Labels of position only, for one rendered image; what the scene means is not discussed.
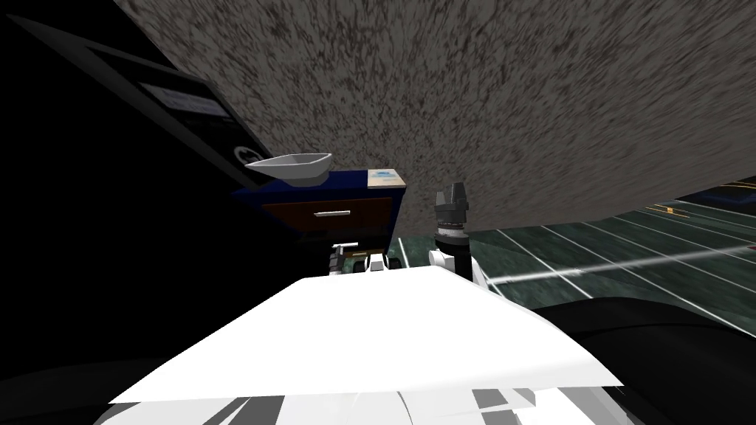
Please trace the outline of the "brown drawer front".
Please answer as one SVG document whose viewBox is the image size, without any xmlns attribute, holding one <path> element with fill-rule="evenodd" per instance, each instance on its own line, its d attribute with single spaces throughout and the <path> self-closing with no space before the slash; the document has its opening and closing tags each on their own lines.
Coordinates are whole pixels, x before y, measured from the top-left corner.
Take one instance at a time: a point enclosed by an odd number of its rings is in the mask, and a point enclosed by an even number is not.
<svg viewBox="0 0 756 425">
<path fill-rule="evenodd" d="M 298 232 L 314 232 L 351 227 L 380 227 L 391 220 L 390 198 L 359 198 L 336 201 L 309 201 L 264 204 L 262 209 Z M 317 218 L 313 213 L 350 210 L 339 217 Z"/>
</svg>

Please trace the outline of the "black panelled appliance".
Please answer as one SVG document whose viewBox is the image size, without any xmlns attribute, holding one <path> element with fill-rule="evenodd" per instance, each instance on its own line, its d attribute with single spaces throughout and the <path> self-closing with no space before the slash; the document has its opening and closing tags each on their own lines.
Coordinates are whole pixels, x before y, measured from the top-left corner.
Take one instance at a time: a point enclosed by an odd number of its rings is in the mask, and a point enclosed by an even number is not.
<svg viewBox="0 0 756 425">
<path fill-rule="evenodd" d="M 28 18 L 10 20 L 248 190 L 272 182 L 247 168 L 270 152 L 212 83 Z"/>
</svg>

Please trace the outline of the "blue bedside cabinet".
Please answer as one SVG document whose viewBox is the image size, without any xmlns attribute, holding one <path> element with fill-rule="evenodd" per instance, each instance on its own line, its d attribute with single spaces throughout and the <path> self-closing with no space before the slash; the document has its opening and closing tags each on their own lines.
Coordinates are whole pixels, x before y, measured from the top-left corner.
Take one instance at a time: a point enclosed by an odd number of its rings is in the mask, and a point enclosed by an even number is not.
<svg viewBox="0 0 756 425">
<path fill-rule="evenodd" d="M 261 212 L 265 218 L 280 224 L 287 235 L 293 238 L 297 247 L 307 251 L 325 254 L 332 252 L 337 243 L 358 243 L 350 252 L 368 250 L 385 254 L 391 244 L 396 220 L 406 188 L 369 189 L 367 170 L 332 171 L 328 179 L 316 187 L 292 187 L 281 180 L 271 181 L 256 191 L 240 189 L 233 192 L 233 198 Z M 390 198 L 392 200 L 391 220 L 380 227 L 351 227 L 314 232 L 298 232 L 262 209 L 264 204 L 336 201 L 359 198 Z"/>
</svg>

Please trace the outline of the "beige book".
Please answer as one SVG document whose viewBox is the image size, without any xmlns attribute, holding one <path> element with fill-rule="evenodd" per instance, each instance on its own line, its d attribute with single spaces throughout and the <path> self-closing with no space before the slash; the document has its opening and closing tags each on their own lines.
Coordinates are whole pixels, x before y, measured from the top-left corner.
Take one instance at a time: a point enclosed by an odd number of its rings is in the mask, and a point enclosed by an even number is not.
<svg viewBox="0 0 756 425">
<path fill-rule="evenodd" d="M 394 169 L 370 169 L 367 173 L 369 189 L 406 188 L 404 179 Z"/>
</svg>

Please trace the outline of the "grey bowl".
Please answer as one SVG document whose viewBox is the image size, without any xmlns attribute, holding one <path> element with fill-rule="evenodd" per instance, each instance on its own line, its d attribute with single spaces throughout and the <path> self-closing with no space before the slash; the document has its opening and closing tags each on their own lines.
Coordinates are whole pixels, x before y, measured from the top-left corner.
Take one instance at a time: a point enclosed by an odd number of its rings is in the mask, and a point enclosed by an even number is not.
<svg viewBox="0 0 756 425">
<path fill-rule="evenodd" d="M 252 162 L 245 168 L 292 187 L 315 187 L 328 179 L 332 160 L 332 153 L 296 153 Z"/>
</svg>

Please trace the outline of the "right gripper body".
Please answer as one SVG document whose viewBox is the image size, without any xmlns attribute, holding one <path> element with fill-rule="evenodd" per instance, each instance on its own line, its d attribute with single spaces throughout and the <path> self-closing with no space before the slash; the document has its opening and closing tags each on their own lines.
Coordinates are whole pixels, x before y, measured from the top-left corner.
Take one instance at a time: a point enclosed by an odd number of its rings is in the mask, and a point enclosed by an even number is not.
<svg viewBox="0 0 756 425">
<path fill-rule="evenodd" d="M 469 203 L 463 182 L 455 182 L 436 192 L 434 211 L 438 224 L 466 224 Z"/>
</svg>

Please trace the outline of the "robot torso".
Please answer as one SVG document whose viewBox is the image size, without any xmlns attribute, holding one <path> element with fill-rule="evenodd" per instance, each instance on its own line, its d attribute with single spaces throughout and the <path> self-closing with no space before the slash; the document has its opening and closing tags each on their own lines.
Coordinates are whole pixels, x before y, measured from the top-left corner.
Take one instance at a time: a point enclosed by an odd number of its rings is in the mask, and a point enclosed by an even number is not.
<svg viewBox="0 0 756 425">
<path fill-rule="evenodd" d="M 545 318 L 427 266 L 299 280 L 94 425 L 631 425 L 618 386 Z"/>
</svg>

